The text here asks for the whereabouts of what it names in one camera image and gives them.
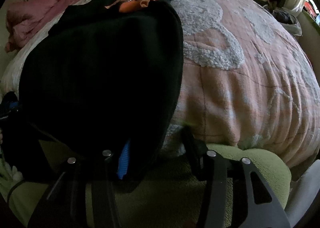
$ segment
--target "silver bolt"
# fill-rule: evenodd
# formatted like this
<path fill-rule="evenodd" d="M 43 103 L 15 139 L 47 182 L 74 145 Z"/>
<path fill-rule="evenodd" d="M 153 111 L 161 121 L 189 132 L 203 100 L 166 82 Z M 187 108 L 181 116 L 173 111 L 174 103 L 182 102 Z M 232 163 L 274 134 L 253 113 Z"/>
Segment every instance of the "silver bolt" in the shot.
<path fill-rule="evenodd" d="M 215 151 L 207 151 L 207 155 L 209 157 L 215 157 L 217 155 L 217 153 Z"/>
<path fill-rule="evenodd" d="M 243 158 L 242 162 L 247 164 L 247 165 L 251 163 L 250 159 L 248 159 L 248 158 Z"/>
<path fill-rule="evenodd" d="M 105 150 L 105 151 L 102 151 L 102 155 L 104 155 L 105 157 L 109 157 L 111 156 L 112 152 L 110 150 Z"/>
<path fill-rule="evenodd" d="M 69 164 L 74 164 L 76 161 L 77 161 L 76 158 L 68 158 Z"/>

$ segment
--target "bedspread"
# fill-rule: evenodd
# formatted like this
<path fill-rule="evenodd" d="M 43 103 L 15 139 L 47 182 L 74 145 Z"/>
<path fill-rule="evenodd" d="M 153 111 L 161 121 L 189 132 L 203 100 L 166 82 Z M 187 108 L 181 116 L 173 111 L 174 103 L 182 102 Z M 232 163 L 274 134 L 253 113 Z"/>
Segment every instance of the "bedspread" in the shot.
<path fill-rule="evenodd" d="M 184 152 L 178 131 L 188 124 L 207 143 L 272 151 L 301 175 L 319 151 L 320 88 L 296 40 L 252 0 L 173 0 L 172 6 L 185 58 L 162 155 Z M 25 57 L 58 19 L 7 67 L 3 93 L 18 91 Z"/>

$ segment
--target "bed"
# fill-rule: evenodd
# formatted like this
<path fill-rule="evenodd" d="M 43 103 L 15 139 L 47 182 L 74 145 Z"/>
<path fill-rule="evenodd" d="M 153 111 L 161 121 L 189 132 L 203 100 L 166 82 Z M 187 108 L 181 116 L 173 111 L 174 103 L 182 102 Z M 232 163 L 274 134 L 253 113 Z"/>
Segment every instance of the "bed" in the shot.
<path fill-rule="evenodd" d="M 297 41 L 253 0 L 173 0 L 171 5 L 182 22 L 184 65 L 161 156 L 184 153 L 179 130 L 187 124 L 207 143 L 274 152 L 294 179 L 302 175 L 320 148 L 320 88 Z M 2 93 L 19 95 L 26 57 L 61 16 L 10 62 Z"/>

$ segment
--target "pink blanket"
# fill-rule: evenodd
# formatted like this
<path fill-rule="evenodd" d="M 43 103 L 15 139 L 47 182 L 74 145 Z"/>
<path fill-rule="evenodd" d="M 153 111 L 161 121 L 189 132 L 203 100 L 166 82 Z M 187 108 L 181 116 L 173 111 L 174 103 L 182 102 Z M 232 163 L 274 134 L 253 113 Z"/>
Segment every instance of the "pink blanket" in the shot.
<path fill-rule="evenodd" d="M 49 21 L 67 6 L 80 0 L 31 0 L 9 6 L 6 27 L 10 33 L 6 52 L 21 49 Z"/>

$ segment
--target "black garment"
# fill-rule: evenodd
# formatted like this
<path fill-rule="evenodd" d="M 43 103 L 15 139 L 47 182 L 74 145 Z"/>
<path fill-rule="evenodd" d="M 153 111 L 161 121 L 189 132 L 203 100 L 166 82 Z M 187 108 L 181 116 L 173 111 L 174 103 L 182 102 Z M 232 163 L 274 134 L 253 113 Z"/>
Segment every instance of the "black garment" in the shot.
<path fill-rule="evenodd" d="M 28 119 L 86 155 L 118 156 L 131 139 L 126 178 L 161 148 L 180 93 L 183 32 L 170 0 L 119 13 L 116 0 L 69 6 L 28 55 L 20 102 Z"/>

